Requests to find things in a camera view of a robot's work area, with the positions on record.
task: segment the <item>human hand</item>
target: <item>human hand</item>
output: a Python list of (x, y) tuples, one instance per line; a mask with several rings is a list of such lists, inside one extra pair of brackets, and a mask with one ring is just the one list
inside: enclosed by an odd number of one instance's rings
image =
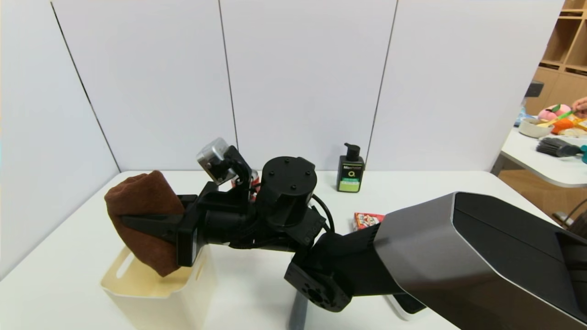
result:
[(575, 116), (579, 118), (587, 118), (587, 96), (575, 101), (571, 108), (573, 108)]

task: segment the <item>red package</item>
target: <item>red package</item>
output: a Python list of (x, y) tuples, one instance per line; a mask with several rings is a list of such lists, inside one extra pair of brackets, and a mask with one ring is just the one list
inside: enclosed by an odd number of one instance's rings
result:
[(353, 221), (353, 228), (355, 231), (363, 228), (370, 227), (372, 225), (376, 225), (381, 223), (385, 218), (385, 215), (382, 214), (373, 214), (373, 213), (355, 213), (355, 220)]

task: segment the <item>brown cloth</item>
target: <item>brown cloth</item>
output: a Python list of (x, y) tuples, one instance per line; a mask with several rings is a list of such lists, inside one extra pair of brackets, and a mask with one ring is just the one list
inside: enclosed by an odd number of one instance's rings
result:
[(176, 247), (151, 235), (128, 228), (121, 215), (182, 214), (184, 208), (163, 174), (153, 171), (122, 181), (104, 196), (108, 215), (118, 235), (134, 256), (162, 277), (179, 269)]

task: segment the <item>table leg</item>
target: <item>table leg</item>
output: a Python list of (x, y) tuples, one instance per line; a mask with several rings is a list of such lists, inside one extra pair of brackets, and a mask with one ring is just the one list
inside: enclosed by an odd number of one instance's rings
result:
[(491, 174), (495, 175), (496, 177), (499, 176), (501, 169), (504, 168), (504, 164), (505, 164), (505, 157), (504, 157), (504, 155), (502, 155), (500, 153), (500, 155), (497, 156), (495, 164), (493, 164), (493, 168), (491, 169)]

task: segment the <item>white table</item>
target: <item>white table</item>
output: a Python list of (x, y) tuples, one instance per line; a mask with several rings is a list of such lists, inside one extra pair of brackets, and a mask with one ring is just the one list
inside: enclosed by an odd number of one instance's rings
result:
[[(501, 155), (554, 185), (567, 188), (587, 186), (587, 164), (581, 157), (552, 157), (537, 152), (537, 145), (537, 139), (524, 136), (513, 128), (501, 149)], [(502, 166), (499, 162), (496, 162), (497, 167)]]
[[(125, 172), (84, 203), (0, 282), (0, 328), (130, 330), (130, 322), (99, 283), (123, 243), (103, 200)], [(203, 171), (167, 171), (177, 194), (198, 194), (208, 181)], [(552, 222), (544, 213), (490, 173), (480, 171), (367, 171), (360, 193), (338, 193), (336, 172), (319, 172), (315, 193), (329, 206), (339, 233), (350, 232), (355, 211), (389, 213), (453, 191), (497, 196)], [(232, 250), (213, 245), (218, 287), (205, 329), (285, 329), (295, 290), (284, 279), (291, 258), (285, 252)], [(382, 296), (355, 297), (340, 313), (309, 304), (306, 329), (456, 329), (435, 313), (402, 321)]]

